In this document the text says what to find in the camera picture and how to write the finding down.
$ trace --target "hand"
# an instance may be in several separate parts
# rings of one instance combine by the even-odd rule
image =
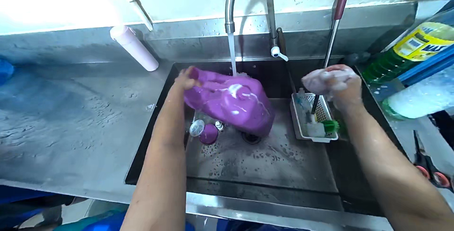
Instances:
[[[329,66],[325,69],[325,71],[340,71],[345,69],[350,69],[350,67],[344,64],[339,64]],[[334,88],[338,81],[336,78],[330,78],[326,80],[326,83],[329,87]],[[348,111],[364,107],[363,100],[361,98],[361,78],[355,74],[345,81],[345,83],[347,84],[347,88],[332,90],[333,101],[336,108],[340,111]]]
[[[194,66],[190,66],[185,70],[181,70],[179,76],[175,78],[175,83],[173,83],[173,85],[181,87],[185,90],[191,89],[195,85],[201,86],[201,83],[198,80],[189,78],[189,75],[191,74],[193,69]]]

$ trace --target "clear plastic lid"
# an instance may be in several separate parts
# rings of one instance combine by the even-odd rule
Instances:
[[[201,135],[201,133],[203,132],[204,129],[205,129],[205,122],[203,122],[202,119],[199,119],[191,124],[191,127],[189,128],[189,134],[192,137],[197,137],[197,136]]]

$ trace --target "faucet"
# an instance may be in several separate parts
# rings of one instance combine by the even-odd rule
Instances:
[[[226,0],[226,33],[230,34],[235,32],[235,22],[233,21],[233,4],[235,0]],[[268,8],[268,28],[270,30],[270,41],[271,41],[271,55],[273,57],[280,56],[284,60],[288,60],[287,56],[281,54],[281,51],[277,45],[277,31],[274,17],[274,1],[266,0],[266,6]]]

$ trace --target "running water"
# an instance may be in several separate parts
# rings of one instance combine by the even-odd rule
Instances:
[[[231,70],[233,72],[233,76],[236,76],[235,41],[233,40],[233,33],[228,34],[228,45],[230,47]]]

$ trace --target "sink basin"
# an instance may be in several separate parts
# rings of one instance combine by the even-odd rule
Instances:
[[[290,61],[292,78],[297,87],[300,78],[321,67],[323,60]],[[144,162],[153,125],[167,92],[181,69],[195,65],[202,70],[231,75],[230,62],[175,63],[156,104],[142,143],[125,182],[135,185]],[[383,216],[361,171],[353,146],[345,131],[329,144],[297,140],[290,113],[292,93],[290,78],[282,60],[237,63],[238,72],[259,80],[276,112],[267,137],[257,138],[226,125],[212,145],[190,137],[192,121],[216,120],[185,107],[185,147],[187,157],[187,191],[231,198],[255,200],[300,207],[347,211]],[[363,90],[366,108],[397,141],[368,90]],[[341,116],[331,106],[334,119]]]

